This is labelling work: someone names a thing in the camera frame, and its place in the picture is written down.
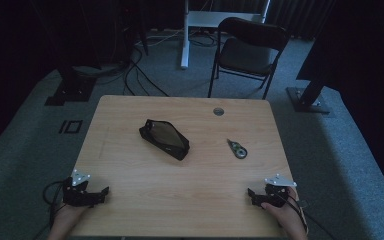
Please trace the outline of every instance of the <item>human hand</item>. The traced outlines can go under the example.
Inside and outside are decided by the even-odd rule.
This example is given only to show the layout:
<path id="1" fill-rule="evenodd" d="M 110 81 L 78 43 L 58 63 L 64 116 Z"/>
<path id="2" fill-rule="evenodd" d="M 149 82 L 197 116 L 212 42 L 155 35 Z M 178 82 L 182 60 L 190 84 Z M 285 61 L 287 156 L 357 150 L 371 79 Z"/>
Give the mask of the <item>human hand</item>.
<path id="1" fill-rule="evenodd" d="M 89 207 L 74 207 L 68 204 L 63 205 L 55 215 L 54 225 L 51 228 L 48 240 L 66 239 L 88 208 Z"/>
<path id="2" fill-rule="evenodd" d="M 288 201 L 293 206 L 295 206 L 295 208 L 299 209 L 299 206 L 297 206 L 297 203 L 293 200 L 296 198 L 295 191 L 291 187 L 288 187 L 288 192 L 290 196 L 288 198 Z M 261 207 L 263 207 L 267 212 L 269 212 L 277 219 L 277 221 L 283 227 L 290 239 L 308 239 L 306 230 L 304 229 L 300 216 L 289 204 L 285 203 L 285 205 L 283 205 L 281 208 L 278 208 L 269 203 L 264 202 L 261 204 Z"/>

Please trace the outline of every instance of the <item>black pouch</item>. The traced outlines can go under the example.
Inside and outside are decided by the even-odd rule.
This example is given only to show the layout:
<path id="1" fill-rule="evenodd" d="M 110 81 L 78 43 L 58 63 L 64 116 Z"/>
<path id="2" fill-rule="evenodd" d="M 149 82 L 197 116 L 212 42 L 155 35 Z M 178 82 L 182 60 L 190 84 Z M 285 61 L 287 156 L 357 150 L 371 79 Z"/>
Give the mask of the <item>black pouch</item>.
<path id="1" fill-rule="evenodd" d="M 143 139 L 177 160 L 183 160 L 189 151 L 189 141 L 169 122 L 148 119 L 139 132 Z"/>

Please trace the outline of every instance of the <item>table surface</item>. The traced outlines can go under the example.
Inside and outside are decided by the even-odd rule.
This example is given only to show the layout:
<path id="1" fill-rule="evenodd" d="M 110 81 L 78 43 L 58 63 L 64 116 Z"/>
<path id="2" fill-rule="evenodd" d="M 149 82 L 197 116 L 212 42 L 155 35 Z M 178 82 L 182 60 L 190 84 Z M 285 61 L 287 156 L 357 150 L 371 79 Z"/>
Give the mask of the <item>table surface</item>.
<path id="1" fill-rule="evenodd" d="M 147 119 L 171 122 L 190 141 L 183 161 L 141 138 Z M 236 158 L 227 138 L 248 156 Z M 277 173 L 292 180 L 264 100 L 103 96 L 75 168 L 91 174 L 88 192 L 109 186 L 110 193 L 73 235 L 285 236 L 247 196 L 247 188 L 265 194 L 264 178 Z"/>

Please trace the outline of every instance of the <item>gray carpet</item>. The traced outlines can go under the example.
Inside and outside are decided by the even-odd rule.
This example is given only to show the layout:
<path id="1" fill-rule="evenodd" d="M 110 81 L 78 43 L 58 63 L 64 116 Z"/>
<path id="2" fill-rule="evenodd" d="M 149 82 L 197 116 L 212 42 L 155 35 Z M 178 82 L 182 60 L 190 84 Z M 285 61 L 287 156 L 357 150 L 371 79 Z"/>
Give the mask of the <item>gray carpet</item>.
<path id="1" fill-rule="evenodd" d="M 138 65 L 170 96 L 206 97 L 215 48 L 191 45 L 189 68 L 181 70 L 181 46 L 180 41 L 151 46 L 149 56 L 143 56 Z M 325 116 L 295 112 L 286 93 L 286 87 L 308 84 L 295 77 L 311 46 L 311 42 L 290 41 L 267 97 L 300 198 L 310 205 L 305 209 L 308 215 L 337 239 L 384 239 L 384 178 L 340 95 L 331 89 L 323 90 L 322 97 L 333 112 Z M 96 72 L 86 67 L 79 70 Z M 56 71 L 31 92 L 0 137 L 0 239 L 32 239 L 46 225 L 43 188 L 71 173 L 99 98 L 131 95 L 122 74 L 99 78 L 89 102 L 44 106 L 61 80 Z M 259 82 L 237 80 L 222 74 L 214 85 L 213 97 L 262 96 L 261 90 L 256 91 Z M 136 95 L 148 92 L 162 96 L 143 76 L 137 77 L 135 70 L 128 75 L 127 83 Z M 66 120 L 82 120 L 79 133 L 60 133 Z M 331 239 L 312 220 L 307 218 L 307 222 L 310 239 Z"/>

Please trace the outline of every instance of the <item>chair leg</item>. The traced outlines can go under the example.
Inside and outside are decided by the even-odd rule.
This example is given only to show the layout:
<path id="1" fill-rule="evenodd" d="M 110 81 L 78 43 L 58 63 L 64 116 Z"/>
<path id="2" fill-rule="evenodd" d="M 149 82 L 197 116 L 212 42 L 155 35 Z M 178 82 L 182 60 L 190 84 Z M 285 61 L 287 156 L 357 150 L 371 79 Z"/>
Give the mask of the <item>chair leg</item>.
<path id="1" fill-rule="evenodd" d="M 219 79 L 219 75 L 220 75 L 220 66 L 218 64 L 216 64 L 217 66 L 217 75 L 216 75 L 216 79 Z"/>
<path id="2" fill-rule="evenodd" d="M 208 96 L 207 96 L 208 98 L 211 98 L 211 92 L 213 91 L 214 75 L 217 67 L 218 67 L 218 64 L 217 64 L 217 57 L 216 57 L 214 58 L 213 69 L 211 70 L 210 88 L 208 89 Z"/>
<path id="3" fill-rule="evenodd" d="M 263 82 L 261 83 L 261 86 L 259 87 L 259 89 L 262 89 L 262 88 L 263 88 L 264 83 L 266 83 L 268 77 L 269 77 L 269 76 L 267 75 L 267 76 L 264 78 L 264 80 L 263 80 Z"/>
<path id="4" fill-rule="evenodd" d="M 267 93 L 269 92 L 269 88 L 270 88 L 271 81 L 273 79 L 273 75 L 274 75 L 273 73 L 270 74 L 269 81 L 267 82 L 266 89 L 264 90 L 263 100 L 266 99 L 266 97 L 267 97 Z"/>

